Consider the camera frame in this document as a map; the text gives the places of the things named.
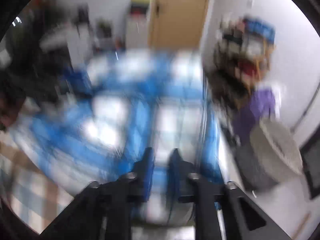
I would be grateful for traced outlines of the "grey laundry basket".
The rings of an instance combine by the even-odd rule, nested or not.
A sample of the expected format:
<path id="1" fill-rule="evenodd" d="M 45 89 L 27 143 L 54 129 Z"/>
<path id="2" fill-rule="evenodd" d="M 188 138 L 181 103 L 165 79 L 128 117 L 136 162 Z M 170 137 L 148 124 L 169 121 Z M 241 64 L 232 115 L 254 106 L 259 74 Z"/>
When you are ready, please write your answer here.
<path id="1" fill-rule="evenodd" d="M 275 119 L 260 119 L 234 158 L 248 191 L 267 191 L 303 173 L 299 147 L 289 129 Z"/>

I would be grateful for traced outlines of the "yellow black box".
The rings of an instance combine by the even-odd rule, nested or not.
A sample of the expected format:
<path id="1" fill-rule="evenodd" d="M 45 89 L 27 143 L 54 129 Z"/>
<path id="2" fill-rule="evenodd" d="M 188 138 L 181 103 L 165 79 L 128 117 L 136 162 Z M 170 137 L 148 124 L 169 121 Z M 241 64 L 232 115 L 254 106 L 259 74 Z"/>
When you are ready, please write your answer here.
<path id="1" fill-rule="evenodd" d="M 130 15 L 147 16 L 151 0 L 130 0 Z"/>

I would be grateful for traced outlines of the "blue white plaid blanket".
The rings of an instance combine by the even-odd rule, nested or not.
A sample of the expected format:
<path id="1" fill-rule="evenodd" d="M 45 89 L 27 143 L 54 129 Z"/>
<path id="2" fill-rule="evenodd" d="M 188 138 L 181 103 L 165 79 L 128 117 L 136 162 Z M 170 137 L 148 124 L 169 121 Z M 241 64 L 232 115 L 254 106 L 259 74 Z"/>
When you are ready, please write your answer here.
<path id="1" fill-rule="evenodd" d="M 16 144 L 50 179 L 70 194 L 90 181 L 114 181 L 129 172 L 147 147 L 155 169 L 149 201 L 139 218 L 183 225 L 194 214 L 168 193 L 174 149 L 210 180 L 219 169 L 220 128 L 196 51 L 128 50 L 99 55 L 85 69 L 89 99 L 53 117 L 20 116 L 10 130 Z"/>

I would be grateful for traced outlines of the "purple cloth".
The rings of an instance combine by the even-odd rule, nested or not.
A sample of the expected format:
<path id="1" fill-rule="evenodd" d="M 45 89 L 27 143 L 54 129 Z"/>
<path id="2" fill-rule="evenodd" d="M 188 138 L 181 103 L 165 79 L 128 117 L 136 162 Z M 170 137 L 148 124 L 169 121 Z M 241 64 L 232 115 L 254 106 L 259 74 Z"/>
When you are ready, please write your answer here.
<path id="1" fill-rule="evenodd" d="M 235 114 L 232 120 L 233 132 L 239 138 L 240 144 L 249 139 L 250 132 L 263 117 L 270 117 L 276 113 L 276 100 L 272 89 L 256 90 L 246 103 Z"/>

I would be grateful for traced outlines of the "wooden door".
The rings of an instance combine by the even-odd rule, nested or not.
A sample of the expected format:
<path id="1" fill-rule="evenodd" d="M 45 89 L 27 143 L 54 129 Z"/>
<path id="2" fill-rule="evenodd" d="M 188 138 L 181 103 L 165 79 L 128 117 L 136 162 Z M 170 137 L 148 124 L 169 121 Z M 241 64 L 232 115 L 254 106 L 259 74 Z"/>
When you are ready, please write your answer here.
<path id="1" fill-rule="evenodd" d="M 198 49 L 209 0 L 152 0 L 149 46 Z"/>

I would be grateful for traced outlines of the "white cabinet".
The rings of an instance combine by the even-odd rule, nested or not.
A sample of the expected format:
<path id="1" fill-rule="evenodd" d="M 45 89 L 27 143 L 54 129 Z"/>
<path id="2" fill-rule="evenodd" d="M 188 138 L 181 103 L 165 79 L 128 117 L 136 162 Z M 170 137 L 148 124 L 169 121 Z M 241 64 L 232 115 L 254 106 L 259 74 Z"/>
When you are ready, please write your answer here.
<path id="1" fill-rule="evenodd" d="M 128 17 L 125 31 L 126 48 L 148 48 L 148 27 L 149 22 L 146 17 Z"/>

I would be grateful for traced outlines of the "checked bed sheet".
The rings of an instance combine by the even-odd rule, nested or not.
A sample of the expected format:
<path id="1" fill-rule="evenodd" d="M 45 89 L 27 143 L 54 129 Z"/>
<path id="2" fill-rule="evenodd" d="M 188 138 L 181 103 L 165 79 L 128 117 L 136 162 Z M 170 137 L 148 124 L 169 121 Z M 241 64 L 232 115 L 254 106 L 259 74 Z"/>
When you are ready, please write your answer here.
<path id="1" fill-rule="evenodd" d="M 41 233 L 73 200 L 4 132 L 1 132 L 1 198 L 36 233 Z"/>

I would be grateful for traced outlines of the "cluttered wall shelf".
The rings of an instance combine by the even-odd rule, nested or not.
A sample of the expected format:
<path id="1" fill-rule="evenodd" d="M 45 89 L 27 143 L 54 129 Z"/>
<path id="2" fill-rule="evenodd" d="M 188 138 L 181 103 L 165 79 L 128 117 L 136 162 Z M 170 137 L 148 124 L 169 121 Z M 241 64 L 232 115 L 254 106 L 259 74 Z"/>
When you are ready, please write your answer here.
<path id="1" fill-rule="evenodd" d="M 245 15 L 236 21 L 221 18 L 214 49 L 214 65 L 233 85 L 251 94 L 270 70 L 276 29 Z"/>

